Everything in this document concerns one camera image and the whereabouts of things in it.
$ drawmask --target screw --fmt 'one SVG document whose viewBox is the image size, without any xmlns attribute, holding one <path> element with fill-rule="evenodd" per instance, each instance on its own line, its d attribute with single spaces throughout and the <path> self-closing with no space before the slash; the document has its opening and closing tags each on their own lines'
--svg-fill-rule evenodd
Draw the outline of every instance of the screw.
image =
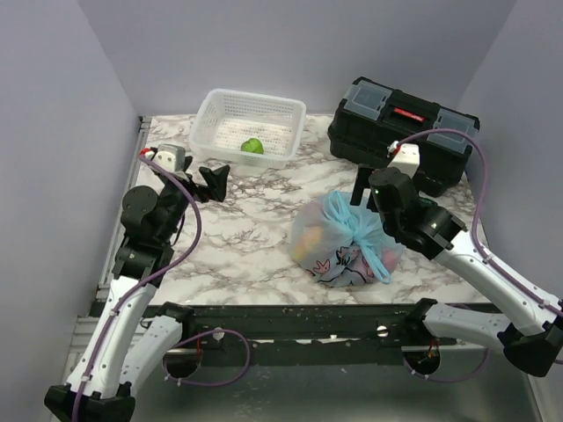
<svg viewBox="0 0 563 422">
<path fill-rule="evenodd" d="M 378 337 L 387 337 L 389 335 L 389 330 L 384 325 L 379 325 L 377 327 L 377 336 Z"/>
</svg>

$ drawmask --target white marble surface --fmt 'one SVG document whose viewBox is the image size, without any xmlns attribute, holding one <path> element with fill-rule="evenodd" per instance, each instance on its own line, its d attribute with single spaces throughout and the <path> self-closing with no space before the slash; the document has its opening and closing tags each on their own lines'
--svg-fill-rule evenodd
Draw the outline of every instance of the white marble surface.
<svg viewBox="0 0 563 422">
<path fill-rule="evenodd" d="M 189 150 L 187 135 L 193 120 L 193 116 L 154 118 L 148 146 L 168 142 Z M 326 287 L 291 260 L 289 230 L 297 210 L 332 190 L 350 192 L 354 185 L 356 166 L 330 154 L 326 129 L 331 121 L 331 116 L 308 116 L 296 160 L 283 170 L 231 165 L 227 199 L 201 205 L 199 246 L 166 275 L 151 304 L 409 303 L 422 297 L 441 302 L 486 301 L 454 273 L 411 251 L 403 255 L 390 285 Z M 195 156 L 190 172 L 202 181 L 196 170 L 200 165 L 223 164 L 202 162 Z M 145 166 L 137 184 L 162 187 Z M 466 180 L 438 202 L 471 224 L 474 203 Z M 192 242 L 194 224 L 193 213 L 188 212 L 177 251 Z"/>
</svg>

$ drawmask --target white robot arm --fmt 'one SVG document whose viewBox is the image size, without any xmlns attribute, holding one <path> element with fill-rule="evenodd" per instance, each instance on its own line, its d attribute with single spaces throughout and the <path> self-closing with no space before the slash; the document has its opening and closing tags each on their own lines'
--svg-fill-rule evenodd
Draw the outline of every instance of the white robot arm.
<svg viewBox="0 0 563 422">
<path fill-rule="evenodd" d="M 131 349 L 136 326 L 143 317 L 168 269 L 195 247 L 172 262 L 171 238 L 194 201 L 223 201 L 228 165 L 215 171 L 201 167 L 206 186 L 186 173 L 192 162 L 182 147 L 163 144 L 144 149 L 142 160 L 165 183 L 156 193 L 148 186 L 130 189 L 123 198 L 121 224 L 124 240 L 115 256 L 114 279 L 106 306 L 86 351 L 64 386 L 51 387 L 46 406 L 61 421 L 130 420 L 135 394 L 168 350 L 195 332 L 193 311 L 166 303 L 141 340 Z"/>
<path fill-rule="evenodd" d="M 404 144 L 388 167 L 364 172 L 367 184 L 359 186 L 370 188 L 371 207 L 387 234 L 460 275 L 502 312 L 483 314 L 426 302 L 420 322 L 433 337 L 502 350 L 522 371 L 545 376 L 563 346 L 561 301 L 476 244 L 475 236 L 445 208 L 421 198 L 412 180 L 419 163 L 418 146 Z"/>
</svg>

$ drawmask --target translucent bag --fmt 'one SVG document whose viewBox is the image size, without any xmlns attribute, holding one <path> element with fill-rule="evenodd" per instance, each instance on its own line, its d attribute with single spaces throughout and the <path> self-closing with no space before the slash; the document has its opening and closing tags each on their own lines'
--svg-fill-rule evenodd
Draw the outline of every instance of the translucent bag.
<svg viewBox="0 0 563 422">
<path fill-rule="evenodd" d="M 334 191 L 312 200 L 296 215 L 290 256 L 330 287 L 391 283 L 405 247 L 387 236 L 378 213 L 350 205 L 350 193 Z"/>
</svg>

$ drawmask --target green toy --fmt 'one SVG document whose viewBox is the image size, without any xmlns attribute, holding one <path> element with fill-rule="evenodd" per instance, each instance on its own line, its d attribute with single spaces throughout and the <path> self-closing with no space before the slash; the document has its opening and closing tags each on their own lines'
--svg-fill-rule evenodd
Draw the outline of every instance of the green toy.
<svg viewBox="0 0 563 422">
<path fill-rule="evenodd" d="M 264 147 L 258 138 L 250 138 L 248 141 L 243 142 L 240 150 L 244 152 L 252 152 L 254 154 L 264 154 Z"/>
</svg>

